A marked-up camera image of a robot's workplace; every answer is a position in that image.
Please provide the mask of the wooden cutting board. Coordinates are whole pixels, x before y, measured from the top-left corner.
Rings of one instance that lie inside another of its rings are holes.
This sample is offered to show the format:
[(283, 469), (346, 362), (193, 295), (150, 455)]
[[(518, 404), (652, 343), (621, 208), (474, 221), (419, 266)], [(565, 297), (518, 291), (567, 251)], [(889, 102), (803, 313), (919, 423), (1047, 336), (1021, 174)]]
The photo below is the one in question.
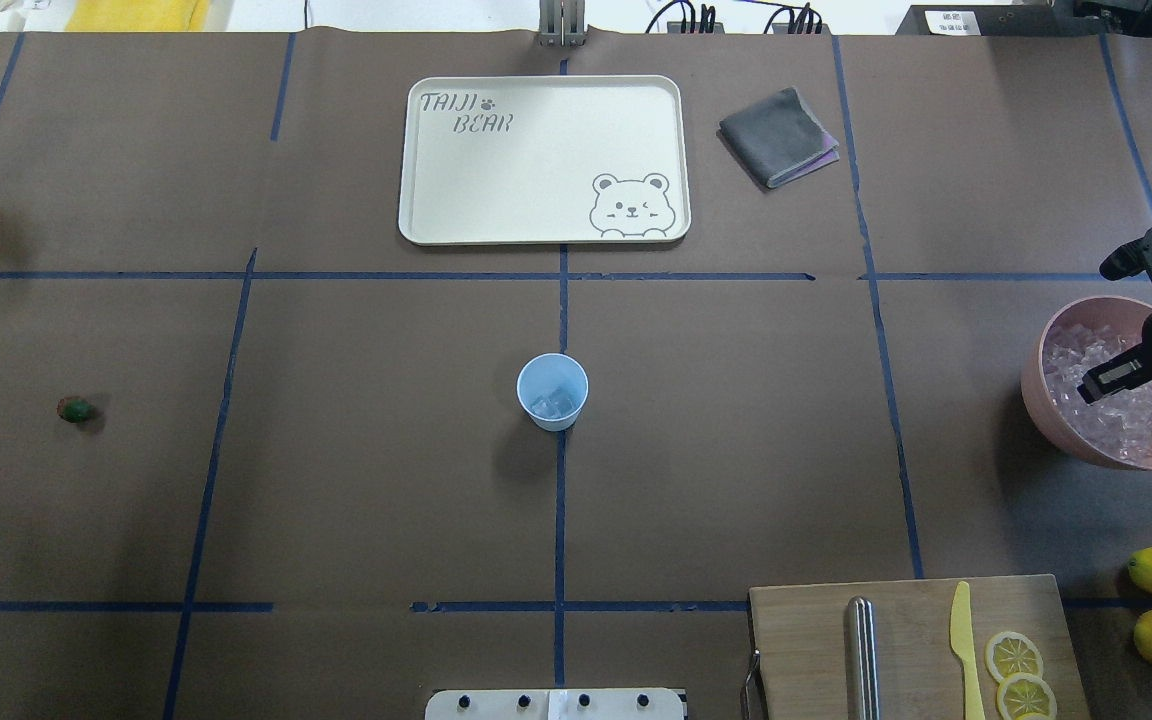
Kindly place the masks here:
[[(1036, 643), (1060, 719), (1091, 717), (1056, 579), (1049, 574), (973, 577), (975, 650), (998, 632)], [(751, 588), (751, 628), (772, 719), (849, 717), (846, 612), (863, 597), (876, 611), (884, 719), (960, 719), (963, 670), (952, 652), (957, 579), (900, 579)]]

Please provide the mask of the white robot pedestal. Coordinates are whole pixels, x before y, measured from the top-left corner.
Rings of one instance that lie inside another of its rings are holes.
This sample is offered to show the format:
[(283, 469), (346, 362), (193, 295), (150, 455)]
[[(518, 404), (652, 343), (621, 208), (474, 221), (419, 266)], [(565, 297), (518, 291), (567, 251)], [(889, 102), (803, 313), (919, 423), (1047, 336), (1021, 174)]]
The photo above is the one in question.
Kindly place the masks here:
[(685, 719), (684, 694), (664, 687), (438, 691), (425, 719)]

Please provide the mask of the pink bowl of ice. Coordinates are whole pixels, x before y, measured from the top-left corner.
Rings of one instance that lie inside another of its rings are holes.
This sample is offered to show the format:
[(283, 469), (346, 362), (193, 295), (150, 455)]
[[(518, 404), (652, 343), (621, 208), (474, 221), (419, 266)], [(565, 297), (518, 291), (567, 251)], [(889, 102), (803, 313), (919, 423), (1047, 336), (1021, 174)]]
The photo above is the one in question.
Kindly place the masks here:
[(1076, 386), (1085, 370), (1139, 341), (1152, 306), (1101, 295), (1052, 314), (1021, 369), (1021, 400), (1044, 438), (1102, 468), (1152, 471), (1152, 381), (1087, 404)]

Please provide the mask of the yellow cloth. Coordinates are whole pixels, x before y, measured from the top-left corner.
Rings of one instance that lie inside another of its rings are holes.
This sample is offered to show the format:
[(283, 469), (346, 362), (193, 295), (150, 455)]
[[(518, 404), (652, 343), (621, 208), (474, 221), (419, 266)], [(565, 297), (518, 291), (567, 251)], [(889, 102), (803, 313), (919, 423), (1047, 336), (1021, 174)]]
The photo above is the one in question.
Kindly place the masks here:
[(200, 31), (211, 1), (78, 1), (65, 32)]

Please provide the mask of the grey folded cloth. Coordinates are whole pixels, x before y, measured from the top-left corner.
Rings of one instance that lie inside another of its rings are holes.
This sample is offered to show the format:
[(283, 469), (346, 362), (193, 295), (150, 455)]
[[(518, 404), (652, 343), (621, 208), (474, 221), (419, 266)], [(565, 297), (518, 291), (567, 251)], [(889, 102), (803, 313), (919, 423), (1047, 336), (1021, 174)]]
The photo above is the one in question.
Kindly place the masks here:
[(755, 182), (776, 190), (838, 161), (838, 138), (797, 88), (783, 88), (719, 122), (719, 136)]

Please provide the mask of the black power box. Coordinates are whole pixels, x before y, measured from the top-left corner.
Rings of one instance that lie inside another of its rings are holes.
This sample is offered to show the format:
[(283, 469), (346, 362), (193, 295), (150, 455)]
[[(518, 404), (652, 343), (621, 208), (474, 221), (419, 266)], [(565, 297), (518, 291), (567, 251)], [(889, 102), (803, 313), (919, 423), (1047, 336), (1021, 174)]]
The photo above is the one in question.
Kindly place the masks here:
[(897, 36), (1069, 37), (1049, 3), (914, 3), (897, 24)]

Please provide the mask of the red strawberry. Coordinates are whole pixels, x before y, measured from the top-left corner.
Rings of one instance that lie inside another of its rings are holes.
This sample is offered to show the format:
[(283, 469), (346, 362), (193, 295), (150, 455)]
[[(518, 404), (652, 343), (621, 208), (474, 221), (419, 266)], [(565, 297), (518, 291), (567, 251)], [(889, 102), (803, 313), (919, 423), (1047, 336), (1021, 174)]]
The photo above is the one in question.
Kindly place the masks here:
[(67, 396), (58, 402), (56, 414), (60, 419), (78, 425), (93, 420), (99, 415), (99, 409), (92, 406), (88, 397)]

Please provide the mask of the cream bear tray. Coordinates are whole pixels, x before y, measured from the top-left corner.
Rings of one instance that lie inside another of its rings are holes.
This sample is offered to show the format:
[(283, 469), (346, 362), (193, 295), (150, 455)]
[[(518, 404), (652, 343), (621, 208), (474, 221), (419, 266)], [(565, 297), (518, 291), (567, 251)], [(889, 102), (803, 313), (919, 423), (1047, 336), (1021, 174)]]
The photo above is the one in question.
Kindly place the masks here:
[(668, 243), (691, 223), (667, 77), (429, 77), (407, 97), (397, 228), (416, 245)]

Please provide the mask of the yellow plastic knife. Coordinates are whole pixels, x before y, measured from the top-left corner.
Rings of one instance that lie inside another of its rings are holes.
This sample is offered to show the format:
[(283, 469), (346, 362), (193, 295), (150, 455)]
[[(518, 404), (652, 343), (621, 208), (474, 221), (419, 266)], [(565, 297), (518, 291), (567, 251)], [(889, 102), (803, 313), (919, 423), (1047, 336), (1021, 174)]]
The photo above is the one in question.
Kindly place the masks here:
[(980, 694), (980, 679), (975, 650), (972, 588), (960, 579), (952, 596), (950, 616), (948, 616), (948, 643), (952, 653), (960, 664), (961, 691), (963, 691), (964, 719), (986, 719)]

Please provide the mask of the clear ice cube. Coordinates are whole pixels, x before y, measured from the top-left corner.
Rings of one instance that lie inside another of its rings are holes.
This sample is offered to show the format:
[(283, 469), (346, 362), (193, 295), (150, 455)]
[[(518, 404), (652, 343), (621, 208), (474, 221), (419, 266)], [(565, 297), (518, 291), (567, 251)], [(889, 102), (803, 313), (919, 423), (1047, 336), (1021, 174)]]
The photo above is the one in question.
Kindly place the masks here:
[(543, 420), (558, 420), (558, 418), (562, 418), (564, 415), (562, 407), (558, 404), (556, 396), (554, 395), (535, 397), (535, 401), (530, 406), (526, 406), (526, 410), (535, 416), (539, 416)]
[(573, 395), (566, 388), (558, 388), (550, 393), (550, 410), (552, 410), (553, 418), (563, 418), (563, 416), (576, 414), (579, 406), (579, 396)]

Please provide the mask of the light blue plastic cup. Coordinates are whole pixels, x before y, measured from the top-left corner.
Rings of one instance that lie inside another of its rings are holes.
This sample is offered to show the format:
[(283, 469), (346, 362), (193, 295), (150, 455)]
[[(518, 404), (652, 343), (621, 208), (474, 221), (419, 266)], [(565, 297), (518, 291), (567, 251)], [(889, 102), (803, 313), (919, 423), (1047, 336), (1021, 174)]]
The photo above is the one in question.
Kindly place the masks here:
[[(558, 420), (543, 420), (539, 416), (530, 414), (529, 406), (535, 401), (535, 397), (550, 395), (558, 388), (566, 388), (573, 395), (579, 396), (581, 406), (576, 414), (563, 416)], [(516, 379), (518, 404), (539, 429), (550, 430), (550, 432), (562, 432), (562, 430), (573, 427), (586, 406), (589, 391), (590, 382), (584, 366), (567, 354), (535, 356), (521, 367)]]

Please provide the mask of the aluminium frame post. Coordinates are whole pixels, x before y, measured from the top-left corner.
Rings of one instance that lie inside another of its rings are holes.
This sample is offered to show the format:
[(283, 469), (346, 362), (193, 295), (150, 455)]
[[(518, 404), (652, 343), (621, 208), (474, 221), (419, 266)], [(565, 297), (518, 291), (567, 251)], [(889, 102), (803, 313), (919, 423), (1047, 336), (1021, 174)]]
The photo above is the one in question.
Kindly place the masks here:
[(539, 0), (538, 45), (577, 47), (588, 40), (585, 0)]

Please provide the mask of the lemon slice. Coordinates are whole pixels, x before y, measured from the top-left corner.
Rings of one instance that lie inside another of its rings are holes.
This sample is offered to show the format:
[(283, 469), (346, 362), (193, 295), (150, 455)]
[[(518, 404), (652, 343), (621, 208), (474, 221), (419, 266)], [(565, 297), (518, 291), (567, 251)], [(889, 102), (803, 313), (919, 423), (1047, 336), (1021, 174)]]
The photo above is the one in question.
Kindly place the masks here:
[(996, 632), (986, 643), (983, 652), (988, 674), (998, 684), (1005, 684), (1015, 675), (1044, 676), (1043, 653), (1037, 644), (1023, 632)]
[(1029, 673), (1005, 676), (996, 688), (1001, 719), (1056, 719), (1059, 702), (1047, 680)]

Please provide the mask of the steel rod black tip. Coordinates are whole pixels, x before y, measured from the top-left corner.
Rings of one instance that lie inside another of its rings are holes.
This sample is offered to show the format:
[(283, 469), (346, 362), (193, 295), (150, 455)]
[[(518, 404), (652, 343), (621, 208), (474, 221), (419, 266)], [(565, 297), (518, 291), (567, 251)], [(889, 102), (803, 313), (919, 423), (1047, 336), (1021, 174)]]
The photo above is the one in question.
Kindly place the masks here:
[(847, 712), (850, 719), (881, 719), (876, 609), (854, 596), (846, 607)]

